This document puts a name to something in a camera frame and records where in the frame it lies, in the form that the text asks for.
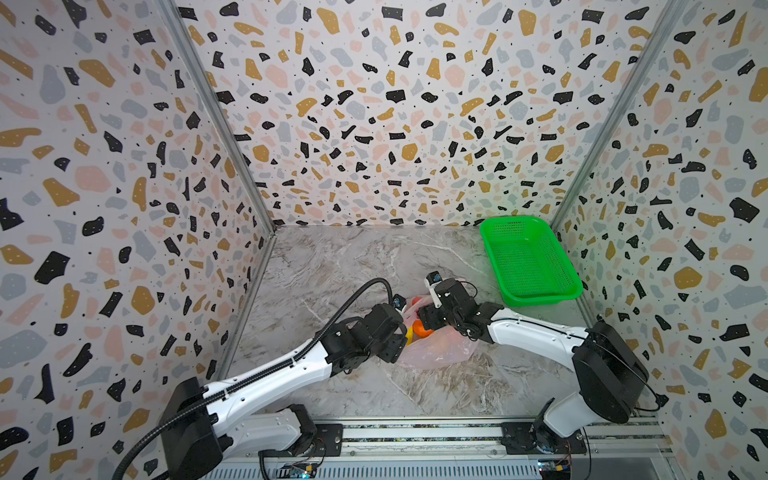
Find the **orange tangerine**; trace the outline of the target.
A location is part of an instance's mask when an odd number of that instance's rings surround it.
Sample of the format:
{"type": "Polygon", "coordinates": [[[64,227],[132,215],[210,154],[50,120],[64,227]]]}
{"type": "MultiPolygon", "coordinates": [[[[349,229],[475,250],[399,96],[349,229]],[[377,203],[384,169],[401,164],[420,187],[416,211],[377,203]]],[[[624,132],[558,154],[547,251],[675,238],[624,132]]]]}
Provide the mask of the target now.
{"type": "Polygon", "coordinates": [[[428,338],[434,331],[426,328],[421,320],[415,320],[412,324],[413,333],[419,338],[428,338]]]}

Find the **green plastic basket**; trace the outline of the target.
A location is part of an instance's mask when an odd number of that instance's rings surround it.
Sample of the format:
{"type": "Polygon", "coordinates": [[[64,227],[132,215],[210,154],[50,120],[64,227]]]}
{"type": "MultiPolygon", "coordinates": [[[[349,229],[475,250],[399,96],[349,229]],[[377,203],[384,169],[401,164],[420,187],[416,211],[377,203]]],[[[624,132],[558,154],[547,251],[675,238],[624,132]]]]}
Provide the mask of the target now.
{"type": "Polygon", "coordinates": [[[582,282],[552,229],[530,216],[491,218],[479,231],[501,297],[511,308],[577,299],[582,282]]]}

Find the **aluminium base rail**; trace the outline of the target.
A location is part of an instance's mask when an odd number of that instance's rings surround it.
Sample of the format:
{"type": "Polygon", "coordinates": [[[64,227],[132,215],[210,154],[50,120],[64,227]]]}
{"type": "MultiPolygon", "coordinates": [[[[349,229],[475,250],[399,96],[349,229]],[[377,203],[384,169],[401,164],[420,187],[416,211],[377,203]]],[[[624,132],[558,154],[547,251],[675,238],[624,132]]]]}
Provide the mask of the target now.
{"type": "Polygon", "coordinates": [[[211,479],[681,479],[652,417],[589,425],[552,453],[520,448],[521,418],[326,418],[296,457],[246,451],[211,479]]]}

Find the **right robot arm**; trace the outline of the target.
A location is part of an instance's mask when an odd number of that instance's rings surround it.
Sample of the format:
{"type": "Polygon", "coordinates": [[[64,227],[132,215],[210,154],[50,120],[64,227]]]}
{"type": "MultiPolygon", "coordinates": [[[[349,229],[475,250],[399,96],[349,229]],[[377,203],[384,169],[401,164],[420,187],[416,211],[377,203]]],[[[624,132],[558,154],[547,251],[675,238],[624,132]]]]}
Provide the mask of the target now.
{"type": "Polygon", "coordinates": [[[613,327],[603,321],[591,328],[558,325],[492,302],[478,303],[461,281],[437,272],[427,275],[425,285],[432,303],[418,310],[418,318],[427,329],[450,326],[471,341],[526,350],[576,377],[576,391],[547,401],[533,422],[513,428],[505,446],[553,454],[592,423],[629,421],[649,374],[613,327]]]}

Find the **pink plastic bag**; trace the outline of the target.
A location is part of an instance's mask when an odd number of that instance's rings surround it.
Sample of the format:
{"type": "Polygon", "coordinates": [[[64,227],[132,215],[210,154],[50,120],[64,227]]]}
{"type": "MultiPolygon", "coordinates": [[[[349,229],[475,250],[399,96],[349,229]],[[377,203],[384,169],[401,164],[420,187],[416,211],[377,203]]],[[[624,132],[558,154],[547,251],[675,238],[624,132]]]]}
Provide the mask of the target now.
{"type": "MultiPolygon", "coordinates": [[[[429,295],[416,296],[409,301],[404,312],[404,324],[407,329],[415,320],[419,320],[418,309],[432,303],[429,295]]],[[[477,346],[476,342],[446,326],[434,331],[428,338],[419,338],[411,345],[406,345],[396,365],[415,370],[444,368],[469,360],[477,346]]]]}

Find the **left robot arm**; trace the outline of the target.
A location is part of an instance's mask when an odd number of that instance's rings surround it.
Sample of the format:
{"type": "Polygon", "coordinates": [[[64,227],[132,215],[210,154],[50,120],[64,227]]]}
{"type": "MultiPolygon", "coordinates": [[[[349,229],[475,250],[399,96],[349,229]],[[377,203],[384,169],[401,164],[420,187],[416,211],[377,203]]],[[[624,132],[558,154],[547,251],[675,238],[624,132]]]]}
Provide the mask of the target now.
{"type": "Polygon", "coordinates": [[[248,449],[301,455],[317,436],[303,405],[276,414],[262,408],[288,394],[351,373],[376,357],[394,363],[407,343],[396,296],[363,317],[335,323],[316,338],[261,368],[207,385],[190,378],[172,393],[161,416],[160,434],[167,479],[199,479],[225,458],[248,449]]]}

